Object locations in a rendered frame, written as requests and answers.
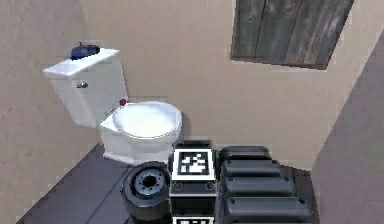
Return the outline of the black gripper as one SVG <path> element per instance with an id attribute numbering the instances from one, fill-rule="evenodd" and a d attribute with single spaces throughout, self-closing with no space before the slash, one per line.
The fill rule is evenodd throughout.
<path id="1" fill-rule="evenodd" d="M 134 166 L 124 177 L 120 194 L 133 222 L 169 221 L 170 176 L 163 162 Z"/>

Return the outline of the white toilet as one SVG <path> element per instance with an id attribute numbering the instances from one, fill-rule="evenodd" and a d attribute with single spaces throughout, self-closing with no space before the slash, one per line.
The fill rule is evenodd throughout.
<path id="1" fill-rule="evenodd" d="M 164 101 L 130 101 L 119 50 L 102 48 L 96 55 L 65 59 L 43 73 L 74 123 L 99 131 L 104 157 L 135 165 L 168 160 L 182 113 Z M 127 104 L 121 106 L 120 99 Z"/>

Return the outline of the dark blue round object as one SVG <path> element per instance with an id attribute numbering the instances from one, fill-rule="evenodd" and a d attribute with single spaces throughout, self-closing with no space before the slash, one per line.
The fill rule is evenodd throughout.
<path id="1" fill-rule="evenodd" d="M 100 47 L 98 45 L 79 43 L 78 46 L 74 47 L 71 50 L 70 59 L 79 60 L 91 55 L 96 55 L 99 52 L 100 52 Z"/>

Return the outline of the dark grey wooden picture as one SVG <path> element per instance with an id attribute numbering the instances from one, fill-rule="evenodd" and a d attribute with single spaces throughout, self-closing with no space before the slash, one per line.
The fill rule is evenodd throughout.
<path id="1" fill-rule="evenodd" d="M 325 70 L 355 0 L 236 0 L 230 58 Z"/>

